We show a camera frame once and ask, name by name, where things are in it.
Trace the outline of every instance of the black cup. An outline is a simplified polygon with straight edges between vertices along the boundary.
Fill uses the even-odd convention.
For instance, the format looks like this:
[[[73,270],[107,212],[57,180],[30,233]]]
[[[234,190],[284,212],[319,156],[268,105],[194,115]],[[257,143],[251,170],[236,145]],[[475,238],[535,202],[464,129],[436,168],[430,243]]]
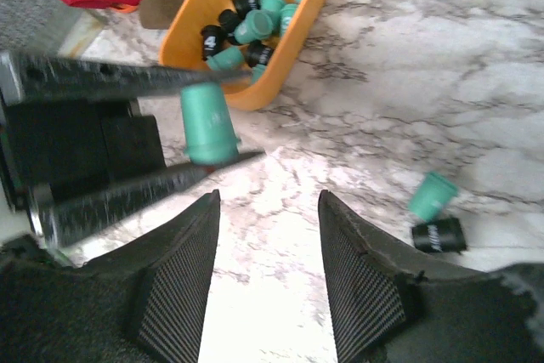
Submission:
[[[444,218],[411,229],[414,247],[423,252],[461,252],[467,249],[459,218]]]
[[[201,30],[202,35],[202,59],[206,60],[223,50],[223,42],[227,37],[219,26],[209,25]]]
[[[235,5],[236,13],[241,19],[245,19],[246,15],[252,10],[260,9],[259,0],[232,0]]]
[[[247,65],[252,68],[257,64],[267,65],[273,53],[273,48],[265,46],[259,40],[251,42],[246,51]]]
[[[219,14],[218,21],[221,28],[227,33],[227,41],[230,44],[239,46],[240,44],[235,39],[235,30],[241,23],[240,16],[233,10],[225,9]]]

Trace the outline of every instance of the orange object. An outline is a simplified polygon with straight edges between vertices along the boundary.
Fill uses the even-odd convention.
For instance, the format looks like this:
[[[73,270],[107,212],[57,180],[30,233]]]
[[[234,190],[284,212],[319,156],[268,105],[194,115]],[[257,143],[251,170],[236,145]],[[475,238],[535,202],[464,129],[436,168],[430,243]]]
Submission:
[[[248,80],[223,87],[229,106],[255,111],[272,102],[289,75],[324,2],[325,0],[303,0],[284,37],[281,40],[272,37],[265,42],[275,47],[275,52],[257,82],[250,85]],[[201,57],[201,29],[207,25],[216,25],[219,13],[232,8],[230,0],[185,0],[162,43],[159,55],[161,64],[187,69],[207,69]]]
[[[116,11],[117,13],[132,13],[138,10],[138,6],[131,6],[130,4],[118,3],[110,7],[111,10]]]

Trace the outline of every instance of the marble countertop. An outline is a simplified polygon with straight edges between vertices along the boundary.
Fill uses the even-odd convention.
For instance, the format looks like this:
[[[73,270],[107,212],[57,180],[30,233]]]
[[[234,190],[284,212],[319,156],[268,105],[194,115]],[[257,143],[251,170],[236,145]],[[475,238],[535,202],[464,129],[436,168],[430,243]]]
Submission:
[[[490,270],[544,260],[544,0],[328,0],[277,100],[232,111],[268,155],[72,249],[82,263],[219,188],[222,218],[200,362],[336,361],[317,198],[328,189],[410,242],[406,204],[430,170],[461,194],[469,251]],[[164,32],[112,16],[86,57],[155,62]],[[177,99],[142,100],[181,162]]]

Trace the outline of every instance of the orange tray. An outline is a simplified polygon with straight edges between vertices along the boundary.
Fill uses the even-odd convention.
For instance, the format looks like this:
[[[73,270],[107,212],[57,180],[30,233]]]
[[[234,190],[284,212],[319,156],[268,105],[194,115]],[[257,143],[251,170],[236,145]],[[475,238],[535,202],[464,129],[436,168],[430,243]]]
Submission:
[[[272,37],[265,42],[275,47],[275,52],[263,76],[256,83],[250,85],[249,81],[237,82],[223,87],[229,106],[255,111],[272,102],[289,75],[324,2],[325,0],[303,0],[283,38],[280,40]],[[201,29],[206,25],[216,25],[217,18],[224,9],[233,9],[230,0],[185,0],[162,42],[159,54],[161,64],[207,69],[201,57]]]

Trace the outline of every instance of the orange bin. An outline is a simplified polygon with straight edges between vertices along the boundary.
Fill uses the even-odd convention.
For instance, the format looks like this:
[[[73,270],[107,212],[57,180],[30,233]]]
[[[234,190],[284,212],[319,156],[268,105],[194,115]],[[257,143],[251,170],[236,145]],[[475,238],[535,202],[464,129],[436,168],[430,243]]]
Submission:
[[[255,111],[272,102],[289,75],[324,2],[325,0],[303,0],[287,33],[281,39],[272,37],[264,42],[275,48],[266,71],[253,85],[250,85],[249,80],[225,85],[223,90],[229,106]],[[216,25],[217,18],[224,9],[234,9],[230,0],[185,0],[162,43],[159,56],[161,64],[206,70],[206,63],[201,57],[201,29],[206,25]]]

